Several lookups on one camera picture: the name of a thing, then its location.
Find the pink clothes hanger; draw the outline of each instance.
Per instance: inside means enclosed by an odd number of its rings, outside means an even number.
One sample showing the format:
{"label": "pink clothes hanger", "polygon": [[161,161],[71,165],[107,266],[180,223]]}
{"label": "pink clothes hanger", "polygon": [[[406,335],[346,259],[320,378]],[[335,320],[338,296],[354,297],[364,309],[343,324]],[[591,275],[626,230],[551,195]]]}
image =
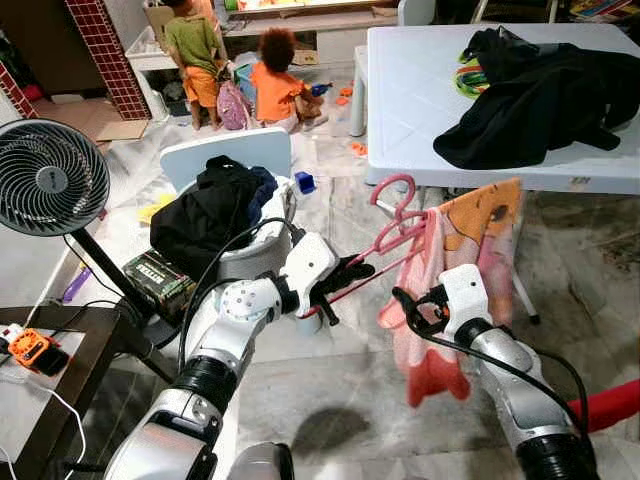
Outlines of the pink clothes hanger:
{"label": "pink clothes hanger", "polygon": [[[388,188],[390,185],[396,182],[405,182],[408,185],[407,195],[398,205],[392,207],[391,205],[383,202],[379,199],[380,193]],[[379,256],[384,256],[390,251],[398,248],[399,246],[405,244],[409,240],[414,239],[416,236],[424,233],[424,229],[427,225],[429,211],[420,211],[420,210],[405,210],[406,207],[411,203],[413,197],[416,193],[416,184],[413,180],[413,177],[410,175],[406,175],[403,173],[398,173],[395,175],[391,175],[390,177],[384,179],[380,182],[376,188],[371,193],[371,197],[369,198],[369,203],[371,205],[375,205],[383,210],[383,212],[391,218],[391,222],[385,226],[380,234],[376,237],[371,247],[367,248],[365,251],[360,253],[357,257],[355,257],[349,264],[347,268],[355,265],[356,263],[363,261],[369,255],[373,253],[377,253]],[[397,267],[398,265],[404,263],[410,258],[414,257],[418,251],[409,252],[402,258],[394,260],[389,265],[383,267],[378,270],[372,276],[365,278],[364,280],[357,282],[341,291],[339,291],[336,295],[329,299],[329,303],[336,302],[341,298],[349,295],[351,292],[363,287],[367,283],[375,280],[381,275],[384,275],[389,270]],[[317,313],[320,309],[318,307],[313,307],[309,312],[304,315],[302,318],[308,318],[311,315]]]}

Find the orange shirt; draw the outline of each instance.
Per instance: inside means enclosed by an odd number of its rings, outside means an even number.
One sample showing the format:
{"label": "orange shirt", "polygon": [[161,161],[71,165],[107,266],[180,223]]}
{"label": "orange shirt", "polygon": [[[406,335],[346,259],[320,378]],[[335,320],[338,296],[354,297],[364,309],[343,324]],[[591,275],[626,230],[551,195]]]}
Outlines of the orange shirt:
{"label": "orange shirt", "polygon": [[295,111],[293,98],[304,88],[302,80],[288,73],[273,73],[262,62],[253,66],[251,83],[258,91],[256,117],[258,120],[277,122],[290,117]]}

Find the dark wooden table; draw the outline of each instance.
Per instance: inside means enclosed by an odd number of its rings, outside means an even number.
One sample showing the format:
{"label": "dark wooden table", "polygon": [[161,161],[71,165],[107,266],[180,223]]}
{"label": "dark wooden table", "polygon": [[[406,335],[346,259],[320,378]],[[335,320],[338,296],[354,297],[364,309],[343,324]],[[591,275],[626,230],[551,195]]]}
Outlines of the dark wooden table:
{"label": "dark wooden table", "polygon": [[[166,382],[174,380],[177,369],[173,362],[158,352],[119,310],[86,308],[67,325],[80,308],[42,307],[30,326],[58,330],[66,325],[65,330],[85,334],[56,387],[56,393],[81,416],[89,408],[113,357],[118,353],[135,355]],[[0,324],[22,324],[30,310],[30,307],[0,309]],[[50,478],[55,463],[52,460],[66,455],[76,431],[73,414],[52,396],[14,463],[18,480]],[[6,463],[0,464],[0,478],[11,478]]]}

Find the fan grille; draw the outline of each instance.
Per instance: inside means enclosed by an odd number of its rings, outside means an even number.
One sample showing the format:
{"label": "fan grille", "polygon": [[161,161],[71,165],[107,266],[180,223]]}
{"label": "fan grille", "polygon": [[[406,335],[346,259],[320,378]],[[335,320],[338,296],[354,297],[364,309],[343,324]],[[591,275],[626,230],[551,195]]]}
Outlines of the fan grille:
{"label": "fan grille", "polygon": [[73,232],[102,211],[109,172],[82,133],[51,120],[0,128],[0,222],[36,236]]}

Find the white plastic table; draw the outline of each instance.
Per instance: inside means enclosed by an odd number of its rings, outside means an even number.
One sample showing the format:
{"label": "white plastic table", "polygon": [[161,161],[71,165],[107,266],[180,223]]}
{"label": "white plastic table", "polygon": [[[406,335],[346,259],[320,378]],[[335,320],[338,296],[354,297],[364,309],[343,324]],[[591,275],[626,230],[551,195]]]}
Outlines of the white plastic table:
{"label": "white plastic table", "polygon": [[[569,42],[640,57],[640,48],[611,25],[505,26],[532,43]],[[616,132],[621,143],[612,151],[575,142],[548,152],[543,163],[532,167],[462,170],[433,150],[433,140],[457,124],[473,103],[458,93],[453,78],[459,68],[458,56],[473,33],[488,27],[369,30],[367,183],[376,184],[393,173],[407,173],[417,185],[478,187],[517,176],[526,190],[640,195],[640,115]],[[364,88],[364,82],[356,82],[359,91],[354,92],[355,99],[363,95]]]}

